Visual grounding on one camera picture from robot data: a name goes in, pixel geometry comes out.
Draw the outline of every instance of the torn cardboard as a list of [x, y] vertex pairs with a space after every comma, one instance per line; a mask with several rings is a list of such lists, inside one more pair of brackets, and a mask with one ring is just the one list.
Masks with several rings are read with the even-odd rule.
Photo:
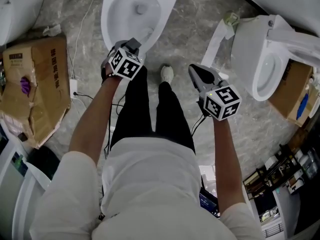
[[[6, 86], [0, 109], [8, 129], [24, 133], [27, 142], [40, 148], [58, 129], [70, 105], [67, 42], [63, 37], [19, 44], [3, 53]], [[22, 77], [30, 82], [24, 94]]]
[[[312, 72], [312, 66], [290, 60], [279, 86], [268, 100], [285, 119], [299, 127], [307, 120], [319, 94], [318, 90], [309, 84]], [[297, 120], [298, 108], [307, 93], [307, 105]]]

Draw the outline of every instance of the toilet bowl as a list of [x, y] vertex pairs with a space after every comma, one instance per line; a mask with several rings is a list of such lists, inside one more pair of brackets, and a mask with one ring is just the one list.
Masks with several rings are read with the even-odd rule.
[[27, 32], [36, 22], [44, 0], [0, 0], [0, 46]]
[[101, 31], [110, 51], [116, 42], [135, 38], [139, 57], [156, 43], [176, 0], [103, 0]]
[[239, 23], [231, 66], [254, 99], [270, 98], [289, 59], [320, 68], [320, 38], [295, 32], [279, 15], [260, 15]]

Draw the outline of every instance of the sleeve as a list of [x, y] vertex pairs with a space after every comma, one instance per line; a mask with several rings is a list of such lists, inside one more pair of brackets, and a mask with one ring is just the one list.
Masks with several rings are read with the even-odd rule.
[[237, 203], [226, 209], [220, 221], [238, 240], [264, 240], [261, 226], [255, 221], [247, 204]]
[[94, 161], [80, 152], [65, 154], [35, 211], [33, 240], [89, 240], [100, 215]]

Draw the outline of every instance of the purple object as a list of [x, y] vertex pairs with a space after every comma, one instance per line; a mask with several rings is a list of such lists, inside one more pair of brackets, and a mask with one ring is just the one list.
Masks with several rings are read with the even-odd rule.
[[20, 80], [21, 90], [24, 94], [26, 94], [29, 97], [31, 86], [30, 81], [25, 76], [21, 78]]

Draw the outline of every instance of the hand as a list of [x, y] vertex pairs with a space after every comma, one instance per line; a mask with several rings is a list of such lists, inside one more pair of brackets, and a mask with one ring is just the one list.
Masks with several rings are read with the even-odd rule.
[[[107, 63], [104, 67], [105, 67], [105, 74], [106, 75], [109, 75], [109, 74], [111, 74], [113, 72], [109, 63]], [[110, 77], [108, 79], [109, 80], [114, 80], [114, 81], [120, 83], [121, 80], [122, 80], [122, 77], [121, 76], [113, 76], [113, 77]]]

